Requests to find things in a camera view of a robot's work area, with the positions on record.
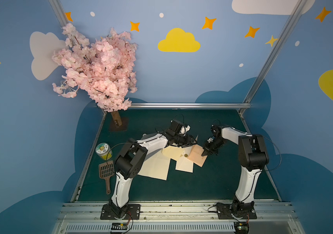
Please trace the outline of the cream envelope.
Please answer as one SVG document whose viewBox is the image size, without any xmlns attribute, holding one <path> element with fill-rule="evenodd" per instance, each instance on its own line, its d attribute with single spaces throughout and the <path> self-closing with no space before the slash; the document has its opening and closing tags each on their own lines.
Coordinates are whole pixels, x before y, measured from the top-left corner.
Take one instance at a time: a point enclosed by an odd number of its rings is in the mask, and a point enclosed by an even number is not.
<svg viewBox="0 0 333 234">
<path fill-rule="evenodd" d="M 177 161 L 183 154 L 188 154 L 188 156 L 189 156 L 189 154 L 191 152 L 191 148 L 192 148 L 192 146 L 185 147 L 185 148 L 168 146 L 162 150 L 162 154 L 165 157 L 168 157 L 168 158 L 171 158 L 171 159 Z"/>
</svg>

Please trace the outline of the pink lined letter paper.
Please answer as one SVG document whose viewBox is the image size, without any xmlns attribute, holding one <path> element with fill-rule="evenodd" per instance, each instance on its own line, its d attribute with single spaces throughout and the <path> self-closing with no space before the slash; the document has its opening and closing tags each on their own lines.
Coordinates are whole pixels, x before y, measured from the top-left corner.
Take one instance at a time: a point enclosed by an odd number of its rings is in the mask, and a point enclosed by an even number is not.
<svg viewBox="0 0 333 234">
<path fill-rule="evenodd" d="M 204 153 L 204 149 L 199 146 L 199 145 L 194 145 L 191 148 L 191 152 L 188 156 L 188 160 L 190 160 L 191 162 L 193 162 L 194 164 L 203 167 L 203 164 L 207 158 L 207 156 L 202 156 L 202 154 Z"/>
</svg>

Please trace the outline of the white envelope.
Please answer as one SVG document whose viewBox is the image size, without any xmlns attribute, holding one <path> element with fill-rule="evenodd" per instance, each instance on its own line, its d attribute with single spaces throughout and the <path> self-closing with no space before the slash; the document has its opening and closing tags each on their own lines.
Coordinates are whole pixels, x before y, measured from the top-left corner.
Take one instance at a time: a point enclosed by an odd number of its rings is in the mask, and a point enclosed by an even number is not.
<svg viewBox="0 0 333 234">
<path fill-rule="evenodd" d="M 193 165 L 194 163 L 190 161 L 188 158 L 185 158 L 183 154 L 177 160 L 175 170 L 193 173 Z"/>
</svg>

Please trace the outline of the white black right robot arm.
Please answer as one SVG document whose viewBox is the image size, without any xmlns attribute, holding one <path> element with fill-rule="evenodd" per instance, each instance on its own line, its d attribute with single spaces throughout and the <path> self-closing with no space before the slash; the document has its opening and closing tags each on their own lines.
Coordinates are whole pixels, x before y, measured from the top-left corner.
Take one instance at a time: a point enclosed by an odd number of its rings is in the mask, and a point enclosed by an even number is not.
<svg viewBox="0 0 333 234">
<path fill-rule="evenodd" d="M 254 209 L 254 192 L 258 178 L 269 163 L 269 156 L 262 135 L 249 134 L 233 127 L 212 125 L 213 134 L 203 147 L 202 156 L 218 154 L 227 141 L 238 145 L 241 176 L 231 204 L 217 203 L 219 219 L 257 219 Z"/>
</svg>

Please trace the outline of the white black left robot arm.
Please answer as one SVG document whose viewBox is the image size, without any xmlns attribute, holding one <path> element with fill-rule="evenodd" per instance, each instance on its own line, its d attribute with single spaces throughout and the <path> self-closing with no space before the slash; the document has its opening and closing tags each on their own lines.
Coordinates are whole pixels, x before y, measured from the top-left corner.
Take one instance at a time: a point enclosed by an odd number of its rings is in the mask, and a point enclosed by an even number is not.
<svg viewBox="0 0 333 234">
<path fill-rule="evenodd" d="M 105 205 L 108 209 L 108 214 L 103 214 L 104 218 L 124 219 L 130 209 L 129 191 L 133 178 L 138 175 L 144 161 L 160 150 L 168 147 L 186 148 L 196 145 L 196 139 L 190 134 L 144 134 L 140 140 L 130 138 L 120 150 L 115 161 L 116 183 L 114 192 Z"/>
</svg>

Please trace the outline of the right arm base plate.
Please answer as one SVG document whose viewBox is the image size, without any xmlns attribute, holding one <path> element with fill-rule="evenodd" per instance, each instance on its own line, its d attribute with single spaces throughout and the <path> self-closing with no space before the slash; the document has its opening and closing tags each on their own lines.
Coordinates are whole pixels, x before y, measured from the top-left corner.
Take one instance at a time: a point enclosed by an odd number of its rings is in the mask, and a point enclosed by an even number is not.
<svg viewBox="0 0 333 234">
<path fill-rule="evenodd" d="M 254 201 L 251 203 L 216 204 L 219 219 L 257 219 Z"/>
</svg>

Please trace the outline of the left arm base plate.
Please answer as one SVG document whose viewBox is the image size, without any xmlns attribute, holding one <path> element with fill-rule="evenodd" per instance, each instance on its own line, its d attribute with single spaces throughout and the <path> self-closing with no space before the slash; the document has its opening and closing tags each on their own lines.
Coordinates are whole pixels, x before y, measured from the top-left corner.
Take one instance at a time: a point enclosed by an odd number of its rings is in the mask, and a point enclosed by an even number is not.
<svg viewBox="0 0 333 234">
<path fill-rule="evenodd" d="M 100 219 L 101 220 L 139 220 L 141 205 L 128 204 L 123 208 L 118 208 L 114 203 L 107 203 L 102 207 Z"/>
</svg>

